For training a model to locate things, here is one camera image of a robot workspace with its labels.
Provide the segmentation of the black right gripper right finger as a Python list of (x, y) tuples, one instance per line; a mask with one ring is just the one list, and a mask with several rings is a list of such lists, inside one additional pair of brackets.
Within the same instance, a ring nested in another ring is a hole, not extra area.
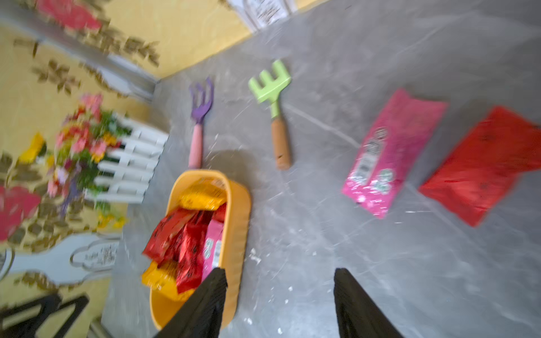
[(348, 269), (337, 268), (334, 281), (341, 338), (403, 338)]

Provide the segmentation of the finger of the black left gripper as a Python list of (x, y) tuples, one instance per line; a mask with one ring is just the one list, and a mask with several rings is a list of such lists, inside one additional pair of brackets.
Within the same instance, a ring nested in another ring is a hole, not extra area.
[[(65, 337), (89, 302), (90, 299), (86, 295), (64, 301), (58, 293), (53, 293), (13, 307), (3, 308), (1, 310), (1, 337), (37, 337), (38, 330), (51, 316), (69, 311), (69, 316), (53, 334), (53, 337)], [(31, 310), (37, 310), (37, 313), (17, 323), (4, 325), (5, 320)]]

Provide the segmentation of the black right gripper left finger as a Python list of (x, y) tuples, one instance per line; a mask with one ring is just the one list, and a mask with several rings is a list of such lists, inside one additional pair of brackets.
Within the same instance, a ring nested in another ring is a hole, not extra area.
[(217, 338), (228, 288), (225, 270), (215, 268), (156, 338)]

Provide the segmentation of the yellow tea bag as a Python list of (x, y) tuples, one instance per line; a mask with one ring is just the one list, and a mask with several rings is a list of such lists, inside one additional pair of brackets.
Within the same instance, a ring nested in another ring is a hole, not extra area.
[(179, 293), (176, 284), (178, 263), (167, 261), (159, 265), (152, 261), (148, 269), (142, 274), (142, 284), (154, 290), (159, 295), (171, 301), (187, 301), (195, 292), (190, 289)]
[(191, 184), (178, 199), (184, 209), (217, 211), (227, 201), (225, 185), (219, 179), (203, 178)]

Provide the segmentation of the red tea bag top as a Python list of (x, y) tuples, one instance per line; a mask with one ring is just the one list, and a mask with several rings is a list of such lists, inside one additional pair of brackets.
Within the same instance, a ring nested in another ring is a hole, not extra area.
[(166, 215), (153, 231), (143, 254), (155, 263), (162, 264), (172, 260), (173, 255), (168, 253), (176, 243), (176, 237), (195, 215), (196, 211), (176, 208)]

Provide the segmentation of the long pink tea bag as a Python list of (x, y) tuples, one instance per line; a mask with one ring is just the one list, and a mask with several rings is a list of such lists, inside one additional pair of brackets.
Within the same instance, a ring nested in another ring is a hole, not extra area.
[(384, 218), (447, 107), (397, 90), (366, 135), (342, 193)]

